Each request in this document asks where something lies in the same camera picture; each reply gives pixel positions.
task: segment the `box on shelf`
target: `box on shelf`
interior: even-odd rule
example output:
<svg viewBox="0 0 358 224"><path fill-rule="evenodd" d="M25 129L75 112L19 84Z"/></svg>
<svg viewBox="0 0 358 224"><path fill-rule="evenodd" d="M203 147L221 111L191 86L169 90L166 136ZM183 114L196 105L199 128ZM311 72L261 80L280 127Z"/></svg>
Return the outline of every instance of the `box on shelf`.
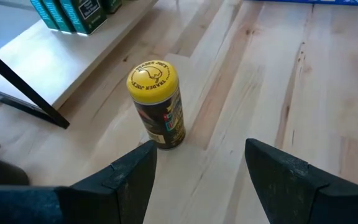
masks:
<svg viewBox="0 0 358 224"><path fill-rule="evenodd" d="M62 32L75 32L73 24L71 24L69 18L66 16L64 10L62 9L59 0L43 0L45 6L49 10L49 13L52 15L53 19L56 21L57 26Z"/></svg>
<svg viewBox="0 0 358 224"><path fill-rule="evenodd" d="M107 13L115 13L121 6L122 0L101 0L103 9Z"/></svg>
<svg viewBox="0 0 358 224"><path fill-rule="evenodd" d="M98 0L60 0L77 33L91 34L106 19Z"/></svg>
<svg viewBox="0 0 358 224"><path fill-rule="evenodd" d="M42 2L42 0L30 0L30 1L31 1L31 4L34 6L35 10L37 10L41 19L47 25L47 27L49 29L59 30L59 26L57 26L56 21L53 19L52 15L48 11L47 7Z"/></svg>

